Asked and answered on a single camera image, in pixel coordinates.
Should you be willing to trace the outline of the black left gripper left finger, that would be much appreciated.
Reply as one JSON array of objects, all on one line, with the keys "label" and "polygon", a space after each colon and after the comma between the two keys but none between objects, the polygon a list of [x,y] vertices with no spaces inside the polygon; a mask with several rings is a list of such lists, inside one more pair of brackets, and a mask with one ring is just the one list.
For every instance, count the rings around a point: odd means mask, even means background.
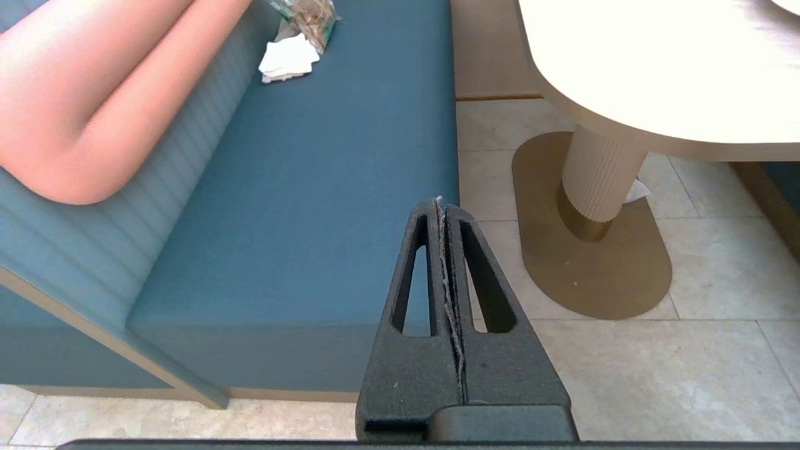
[{"label": "black left gripper left finger", "polygon": [[[404,334],[416,253],[426,256],[428,336]],[[464,351],[448,268],[446,205],[409,214],[355,411],[358,441],[423,442],[437,411],[461,405]]]}]

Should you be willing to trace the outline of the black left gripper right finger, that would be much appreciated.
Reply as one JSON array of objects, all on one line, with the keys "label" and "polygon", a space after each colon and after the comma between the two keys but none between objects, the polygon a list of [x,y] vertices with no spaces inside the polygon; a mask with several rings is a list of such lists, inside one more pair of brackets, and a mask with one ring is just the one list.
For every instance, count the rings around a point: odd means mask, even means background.
[{"label": "black left gripper right finger", "polygon": [[445,215],[456,368],[466,404],[571,407],[571,399],[475,219]]}]

